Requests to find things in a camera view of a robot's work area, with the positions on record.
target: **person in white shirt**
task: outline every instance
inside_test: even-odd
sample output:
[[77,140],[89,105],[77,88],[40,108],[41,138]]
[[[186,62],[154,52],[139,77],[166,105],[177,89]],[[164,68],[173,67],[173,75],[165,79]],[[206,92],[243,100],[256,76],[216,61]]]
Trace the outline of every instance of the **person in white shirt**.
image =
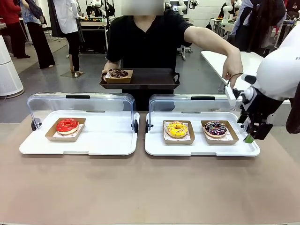
[[79,70],[79,34],[76,19],[79,18],[75,0],[53,0],[61,31],[69,42],[70,70],[82,74]]

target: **man's left hand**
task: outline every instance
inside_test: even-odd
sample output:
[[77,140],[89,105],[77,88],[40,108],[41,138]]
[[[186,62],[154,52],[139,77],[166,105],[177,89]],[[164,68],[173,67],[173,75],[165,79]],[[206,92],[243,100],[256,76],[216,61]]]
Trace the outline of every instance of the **man's left hand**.
[[227,81],[230,80],[230,87],[232,89],[235,86],[236,80],[241,76],[234,75],[243,73],[243,70],[244,68],[242,60],[240,58],[240,51],[238,49],[235,49],[228,54],[223,67],[223,78]]

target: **display case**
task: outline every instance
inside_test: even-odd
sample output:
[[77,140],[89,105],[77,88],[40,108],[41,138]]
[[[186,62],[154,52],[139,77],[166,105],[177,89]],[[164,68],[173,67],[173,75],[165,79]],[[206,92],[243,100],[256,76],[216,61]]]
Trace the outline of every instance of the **display case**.
[[[20,146],[23,154],[129,155],[135,151],[140,116],[131,95],[38,93],[27,104],[33,132]],[[60,118],[84,119],[75,142],[46,137]]]
[[[145,150],[154,156],[244,156],[255,157],[260,149],[244,139],[248,135],[245,125],[237,123],[241,102],[231,106],[226,95],[154,95],[149,102],[146,121]],[[234,144],[208,144],[202,121],[226,121],[235,132]],[[164,121],[190,121],[195,140],[192,144],[166,144]]]

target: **white shirt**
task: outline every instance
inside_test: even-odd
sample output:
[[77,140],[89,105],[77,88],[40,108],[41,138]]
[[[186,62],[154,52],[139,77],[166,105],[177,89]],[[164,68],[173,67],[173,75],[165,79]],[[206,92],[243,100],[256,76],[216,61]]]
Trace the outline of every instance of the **white shirt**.
[[53,0],[60,29],[64,34],[78,31],[76,19],[79,17],[75,0]]

